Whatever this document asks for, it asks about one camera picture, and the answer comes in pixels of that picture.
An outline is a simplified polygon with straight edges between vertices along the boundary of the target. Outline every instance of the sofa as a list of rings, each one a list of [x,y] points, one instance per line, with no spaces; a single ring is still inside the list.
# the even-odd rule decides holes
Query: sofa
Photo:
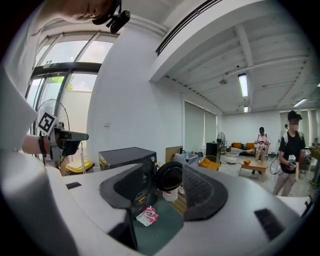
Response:
[[[252,142],[252,143],[246,143],[246,144],[243,144],[241,142],[234,142],[230,145],[229,147],[229,152],[231,152],[231,148],[236,148],[236,149],[241,149],[241,150],[251,150],[253,149],[254,151],[251,152],[251,153],[247,153],[247,152],[242,152],[240,153],[240,155],[242,156],[256,156],[256,147],[255,147],[255,144]]]

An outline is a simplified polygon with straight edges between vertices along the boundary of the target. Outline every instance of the floor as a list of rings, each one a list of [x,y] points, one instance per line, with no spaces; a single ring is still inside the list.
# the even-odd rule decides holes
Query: floor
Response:
[[[251,161],[255,160],[253,156],[239,155],[236,157],[237,160],[235,164],[229,164],[227,163],[226,158],[227,158],[227,155],[221,155],[221,158],[220,158],[221,166],[219,168],[219,171],[226,174],[234,175],[234,176],[239,175],[241,162],[243,162],[246,159],[250,159]],[[271,158],[270,156],[268,160],[265,159],[265,163],[267,163],[269,167],[266,170],[266,175],[263,181],[261,180],[261,175],[259,174],[258,171],[255,171],[255,173],[252,174],[251,170],[242,169],[240,176],[258,183],[259,185],[266,188],[268,191],[272,193],[274,186],[276,184],[277,175],[271,174],[270,165],[275,159],[276,159],[275,157]],[[311,181],[313,177],[314,177],[314,172],[309,170],[307,170],[305,174],[303,173],[300,174],[300,181],[294,184],[289,196],[290,197],[307,197],[310,195],[313,197],[315,193],[315,188],[309,183],[309,181]]]

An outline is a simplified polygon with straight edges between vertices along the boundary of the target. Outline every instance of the cap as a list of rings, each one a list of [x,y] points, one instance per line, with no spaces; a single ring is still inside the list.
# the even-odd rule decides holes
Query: cap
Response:
[[[300,114],[298,114],[298,113],[295,112],[294,110],[291,110],[291,111],[288,113],[288,120],[291,120],[291,119],[302,120],[302,117],[301,117]]]
[[[115,14],[116,9],[119,7],[119,5],[121,5],[121,1],[122,0],[112,0],[110,10],[105,15],[103,15],[101,18],[93,19],[92,23],[94,25],[101,25],[103,23],[106,23],[108,20],[110,20],[112,18],[112,16]]]

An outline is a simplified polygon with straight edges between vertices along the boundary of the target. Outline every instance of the wooden table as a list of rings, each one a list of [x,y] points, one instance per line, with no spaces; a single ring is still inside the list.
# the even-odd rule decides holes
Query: wooden table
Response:
[[[241,168],[239,171],[239,176],[240,176],[242,169],[248,169],[248,170],[261,172],[261,180],[262,180],[262,182],[264,181],[264,177],[266,175],[266,169],[269,167],[267,164],[262,163],[260,161],[258,161],[258,162],[251,161],[251,163],[249,165],[246,165],[244,162],[242,162],[240,164],[241,164]]]

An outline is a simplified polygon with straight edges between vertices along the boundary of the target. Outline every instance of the ceiling light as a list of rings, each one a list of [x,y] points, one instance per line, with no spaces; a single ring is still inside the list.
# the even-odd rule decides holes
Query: ceiling light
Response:
[[[241,91],[243,97],[248,97],[248,80],[247,80],[247,74],[242,73],[238,74],[238,78],[240,81]]]
[[[307,99],[303,98],[302,100],[300,100],[297,104],[295,104],[293,107],[296,108],[298,106],[300,106],[302,103],[304,103]]]

